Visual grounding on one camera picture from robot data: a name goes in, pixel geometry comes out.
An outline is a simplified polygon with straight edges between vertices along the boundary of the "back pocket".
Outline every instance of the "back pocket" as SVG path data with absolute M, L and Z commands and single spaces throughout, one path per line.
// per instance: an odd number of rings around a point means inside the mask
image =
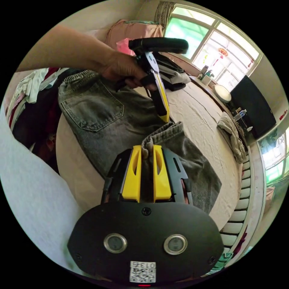
M 79 90 L 79 95 L 62 101 L 61 105 L 80 129 L 97 132 L 123 116 L 124 105 L 99 79 L 85 92 Z

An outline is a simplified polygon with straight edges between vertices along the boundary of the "window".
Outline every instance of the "window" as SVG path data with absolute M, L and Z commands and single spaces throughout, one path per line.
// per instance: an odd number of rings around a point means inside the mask
M 283 134 L 276 141 L 276 146 L 269 150 L 267 153 L 263 154 L 263 160 L 265 169 L 272 167 L 274 164 L 278 163 L 285 157 L 285 134 Z
M 208 28 L 199 24 L 178 18 L 172 18 L 166 29 L 165 37 L 182 38 L 187 40 L 189 43 L 189 49 L 184 56 L 191 59 L 208 31 Z
M 208 65 L 213 79 L 231 91 L 261 59 L 258 47 L 237 31 L 205 11 L 176 7 L 165 37 L 187 40 L 189 49 L 182 55 L 185 60 L 199 70 Z
M 215 81 L 231 91 L 250 69 L 251 59 L 223 35 L 214 31 L 203 46 L 193 65 L 202 69 L 208 65 Z
M 284 161 L 266 171 L 266 183 L 269 184 L 282 176 Z
M 273 131 L 259 142 L 265 165 L 267 185 L 289 173 L 289 128 L 277 140 L 275 134 L 276 131 Z
M 239 43 L 240 46 L 243 47 L 244 50 L 246 50 L 253 57 L 254 60 L 257 59 L 259 52 L 244 37 L 242 37 L 233 29 L 229 28 L 224 23 L 220 23 L 217 29 Z
M 193 18 L 195 20 L 204 22 L 208 25 L 212 25 L 215 21 L 215 19 L 210 17 L 210 16 L 207 16 L 207 15 L 202 14 L 202 13 L 197 12 L 197 11 L 181 8 L 181 7 L 176 7 L 173 11 L 173 14 L 178 14 L 178 15 L 190 17 L 190 18 Z

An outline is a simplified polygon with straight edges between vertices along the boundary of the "label sticker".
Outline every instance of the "label sticker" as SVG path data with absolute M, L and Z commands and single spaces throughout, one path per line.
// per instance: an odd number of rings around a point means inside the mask
M 129 281 L 134 283 L 155 283 L 156 262 L 130 261 Z

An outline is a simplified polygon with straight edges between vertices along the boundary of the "camera lens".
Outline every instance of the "camera lens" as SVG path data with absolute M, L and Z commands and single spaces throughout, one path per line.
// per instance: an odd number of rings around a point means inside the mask
M 124 236 L 114 233 L 104 238 L 104 246 L 111 253 L 121 253 L 126 249 L 127 242 Z
M 183 253 L 187 248 L 187 239 L 179 234 L 169 236 L 164 242 L 164 250 L 170 255 Z

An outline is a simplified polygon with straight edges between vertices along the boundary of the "white bedsheet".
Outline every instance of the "white bedsheet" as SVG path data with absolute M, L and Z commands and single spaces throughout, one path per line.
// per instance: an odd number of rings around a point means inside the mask
M 136 91 L 146 96 L 143 88 Z M 182 121 L 187 136 L 209 160 L 222 182 L 210 216 L 221 230 L 231 217 L 240 196 L 241 166 L 217 130 L 222 111 L 193 83 L 176 92 L 167 92 L 170 115 Z M 93 168 L 62 115 L 57 129 L 56 154 L 59 173 L 78 204 L 88 210 L 100 204 L 104 180 Z

